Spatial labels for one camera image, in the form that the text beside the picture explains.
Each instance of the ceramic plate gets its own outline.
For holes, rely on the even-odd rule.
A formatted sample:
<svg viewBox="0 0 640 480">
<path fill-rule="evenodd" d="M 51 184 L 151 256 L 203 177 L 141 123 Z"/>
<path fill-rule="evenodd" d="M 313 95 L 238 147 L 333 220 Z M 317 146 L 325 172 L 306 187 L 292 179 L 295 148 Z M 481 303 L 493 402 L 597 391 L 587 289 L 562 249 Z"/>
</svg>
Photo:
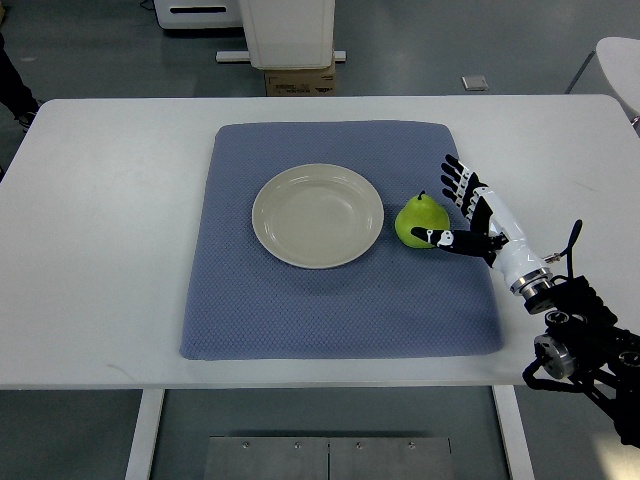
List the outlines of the ceramic plate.
<svg viewBox="0 0 640 480">
<path fill-rule="evenodd" d="M 384 211 L 361 175 L 327 164 L 301 165 L 276 175 L 253 204 L 253 229 L 280 260 L 303 268 L 350 262 L 376 241 Z"/>
</svg>

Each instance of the gray floor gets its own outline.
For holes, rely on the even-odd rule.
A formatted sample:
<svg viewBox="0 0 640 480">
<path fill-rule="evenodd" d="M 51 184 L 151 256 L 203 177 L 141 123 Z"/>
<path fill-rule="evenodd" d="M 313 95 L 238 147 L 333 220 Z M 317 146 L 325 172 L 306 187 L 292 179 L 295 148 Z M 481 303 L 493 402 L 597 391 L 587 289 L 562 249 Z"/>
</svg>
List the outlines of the gray floor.
<svg viewBox="0 0 640 480">
<path fill-rule="evenodd" d="M 218 50 L 245 48 L 241 32 L 163 32 L 138 0 L 2 3 L 6 51 L 37 98 L 264 95 L 257 70 L 215 63 Z M 337 69 L 338 94 L 561 94 L 600 38 L 640 38 L 639 18 L 635 0 L 338 0 L 336 48 L 348 54 Z M 460 77 L 472 74 L 485 75 L 490 91 L 465 92 Z M 597 62 L 575 92 L 609 93 Z M 0 110 L 0 165 L 10 168 L 22 138 L 12 116 Z M 420 416 L 416 406 L 426 402 L 431 411 L 447 412 L 452 404 L 468 413 L 479 412 L 486 400 L 483 389 L 402 389 L 395 398 L 389 392 L 343 391 L 327 400 L 333 412 L 340 412 L 331 403 L 336 399 L 357 402 L 348 411 L 361 409 L 358 421 L 298 409 L 284 423 L 274 423 L 284 418 L 281 405 L 320 407 L 322 394 L 219 392 L 208 400 L 205 393 L 171 394 L 154 477 L 184 467 L 182 478 L 199 478 L 193 448 L 202 449 L 209 431 L 455 434 L 460 423 L 444 426 L 432 413 Z M 608 419 L 588 400 L 526 387 L 517 394 L 536 478 L 640 478 L 640 451 L 619 446 Z M 0 478 L 123 478 L 138 401 L 139 392 L 0 392 Z M 495 433 L 495 419 L 482 411 L 452 419 L 473 438 L 465 447 L 470 451 L 483 441 L 483 425 L 487 435 Z M 214 421 L 216 415 L 224 421 Z M 199 424 L 200 418 L 207 420 Z M 458 461 L 458 478 L 504 478 L 500 452 L 491 455 L 487 464 L 470 452 L 469 461 Z"/>
</svg>

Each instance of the green pear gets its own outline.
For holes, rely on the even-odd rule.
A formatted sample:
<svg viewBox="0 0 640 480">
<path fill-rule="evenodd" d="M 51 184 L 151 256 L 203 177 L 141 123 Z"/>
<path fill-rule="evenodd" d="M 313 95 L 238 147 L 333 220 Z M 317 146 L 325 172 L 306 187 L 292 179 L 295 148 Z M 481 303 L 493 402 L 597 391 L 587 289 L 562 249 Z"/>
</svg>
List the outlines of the green pear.
<svg viewBox="0 0 640 480">
<path fill-rule="evenodd" d="M 451 223 L 447 211 L 427 195 L 424 190 L 407 202 L 395 222 L 396 233 L 402 243 L 411 248 L 433 248 L 434 245 L 411 235 L 413 227 L 430 230 L 449 230 Z"/>
</svg>

